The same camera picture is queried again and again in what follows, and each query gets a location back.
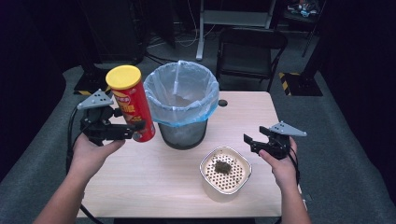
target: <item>handheld controller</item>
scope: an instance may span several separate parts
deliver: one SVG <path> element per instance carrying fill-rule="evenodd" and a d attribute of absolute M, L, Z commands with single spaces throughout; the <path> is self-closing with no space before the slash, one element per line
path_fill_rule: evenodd
<path fill-rule="evenodd" d="M 99 90 L 78 105 L 79 110 L 84 109 L 80 129 L 97 146 L 102 146 L 104 140 L 131 139 L 136 131 L 145 127 L 144 120 L 134 124 L 112 124 L 111 117 L 122 116 L 120 109 L 113 109 L 112 104 L 113 100 Z"/>
<path fill-rule="evenodd" d="M 250 151 L 259 155 L 260 150 L 263 149 L 278 160 L 282 160 L 289 155 L 290 136 L 307 136 L 306 132 L 293 128 L 283 121 L 269 129 L 260 126 L 260 133 L 268 137 L 268 143 L 253 141 L 253 138 L 244 134 L 244 141 L 250 145 Z"/>

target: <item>wooden table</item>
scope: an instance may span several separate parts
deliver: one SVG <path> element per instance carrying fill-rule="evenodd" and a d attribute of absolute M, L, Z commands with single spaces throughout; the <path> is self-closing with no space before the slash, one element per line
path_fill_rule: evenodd
<path fill-rule="evenodd" d="M 84 206 L 95 217 L 279 217 L 281 195 L 271 167 L 243 140 L 243 134 L 267 142 L 259 126 L 278 123 L 271 96 L 263 91 L 221 91 L 209 118 L 204 141 L 188 150 L 169 147 L 155 124 L 147 143 L 127 140 L 92 178 Z M 112 120 L 125 123 L 123 117 Z M 219 146 L 232 147 L 252 166 L 252 175 L 238 196 L 216 203 L 204 192 L 199 166 Z"/>

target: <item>forearm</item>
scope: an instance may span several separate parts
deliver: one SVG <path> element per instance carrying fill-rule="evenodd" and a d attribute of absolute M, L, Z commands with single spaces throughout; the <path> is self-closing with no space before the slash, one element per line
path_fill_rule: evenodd
<path fill-rule="evenodd" d="M 282 189 L 282 224 L 309 224 L 311 219 L 297 187 Z"/>
<path fill-rule="evenodd" d="M 74 223 L 88 181 L 68 175 L 35 223 Z"/>

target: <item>trash can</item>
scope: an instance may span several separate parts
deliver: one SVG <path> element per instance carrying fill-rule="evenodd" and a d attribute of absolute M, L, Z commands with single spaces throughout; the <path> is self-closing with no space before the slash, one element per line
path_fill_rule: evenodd
<path fill-rule="evenodd" d="M 179 61 L 146 77 L 144 89 L 152 119 L 164 142 L 175 149 L 198 146 L 219 101 L 219 83 L 206 67 Z"/>

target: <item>yellow lid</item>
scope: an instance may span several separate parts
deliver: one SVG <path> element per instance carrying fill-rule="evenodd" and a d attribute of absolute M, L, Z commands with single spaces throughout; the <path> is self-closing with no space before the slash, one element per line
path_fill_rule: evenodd
<path fill-rule="evenodd" d="M 106 75 L 107 85 L 113 90 L 126 90 L 141 79 L 140 70 L 132 65 L 121 65 L 111 69 Z"/>

